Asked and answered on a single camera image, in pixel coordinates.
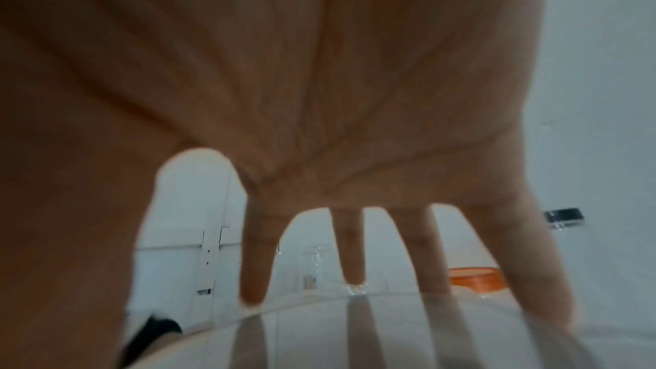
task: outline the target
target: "orange cap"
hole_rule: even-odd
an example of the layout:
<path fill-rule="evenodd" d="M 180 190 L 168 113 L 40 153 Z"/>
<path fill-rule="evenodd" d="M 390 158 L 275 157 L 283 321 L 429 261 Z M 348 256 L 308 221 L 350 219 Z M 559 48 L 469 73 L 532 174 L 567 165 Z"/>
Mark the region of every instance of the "orange cap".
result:
<path fill-rule="evenodd" d="M 449 270 L 449 278 L 452 286 L 471 288 L 478 294 L 499 291 L 508 287 L 501 270 L 491 266 L 452 268 Z"/>

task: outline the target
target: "skin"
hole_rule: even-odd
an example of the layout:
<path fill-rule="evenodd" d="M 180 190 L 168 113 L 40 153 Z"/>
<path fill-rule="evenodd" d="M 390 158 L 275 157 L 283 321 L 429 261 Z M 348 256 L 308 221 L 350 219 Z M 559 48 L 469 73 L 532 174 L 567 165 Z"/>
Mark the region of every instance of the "skin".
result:
<path fill-rule="evenodd" d="M 364 280 L 386 208 L 423 292 L 448 293 L 434 203 L 471 222 L 522 307 L 572 301 L 525 178 L 543 0 L 2 0 L 3 367 L 110 368 L 157 169 L 214 148 L 249 202 L 241 298 L 292 218 L 329 207 Z"/>

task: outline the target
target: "black object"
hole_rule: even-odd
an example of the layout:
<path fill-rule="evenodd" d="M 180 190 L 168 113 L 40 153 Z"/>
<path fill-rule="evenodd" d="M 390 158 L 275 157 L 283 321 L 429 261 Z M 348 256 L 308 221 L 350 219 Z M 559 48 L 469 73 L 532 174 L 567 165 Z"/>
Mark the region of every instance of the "black object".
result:
<path fill-rule="evenodd" d="M 126 368 L 135 363 L 139 356 L 157 339 L 166 333 L 182 333 L 182 328 L 170 318 L 159 319 L 151 316 L 135 337 L 123 348 L 119 368 Z"/>
<path fill-rule="evenodd" d="M 578 208 L 548 210 L 545 212 L 545 218 L 549 223 L 585 220 L 585 217 Z"/>

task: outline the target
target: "orange lid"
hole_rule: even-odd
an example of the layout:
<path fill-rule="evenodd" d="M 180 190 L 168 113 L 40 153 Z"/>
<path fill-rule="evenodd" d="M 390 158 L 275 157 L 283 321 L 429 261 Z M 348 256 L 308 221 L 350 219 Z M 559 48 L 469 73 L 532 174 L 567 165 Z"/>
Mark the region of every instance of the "orange lid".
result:
<path fill-rule="evenodd" d="M 472 268 L 452 268 L 449 270 L 452 286 L 471 288 L 478 294 L 503 290 L 507 288 L 501 270 L 491 266 Z"/>

